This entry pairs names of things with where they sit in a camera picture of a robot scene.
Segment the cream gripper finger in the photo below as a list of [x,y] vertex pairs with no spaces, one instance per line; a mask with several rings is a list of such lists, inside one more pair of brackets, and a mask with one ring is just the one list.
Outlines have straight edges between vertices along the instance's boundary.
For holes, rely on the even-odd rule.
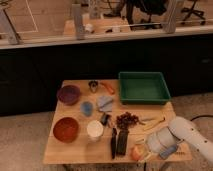
[[146,139],[144,139],[144,138],[135,141],[136,145],[145,144],[145,143],[146,143]]
[[152,154],[149,153],[146,156],[141,156],[138,160],[139,163],[145,163],[151,158]]

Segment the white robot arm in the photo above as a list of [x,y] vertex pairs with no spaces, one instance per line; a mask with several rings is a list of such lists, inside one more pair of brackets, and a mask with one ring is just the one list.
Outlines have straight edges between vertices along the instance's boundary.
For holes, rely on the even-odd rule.
[[183,117],[175,117],[166,127],[149,134],[144,141],[138,141],[131,150],[131,157],[135,161],[147,161],[154,155],[167,159],[182,142],[197,149],[213,163],[213,142],[205,138],[192,121]]

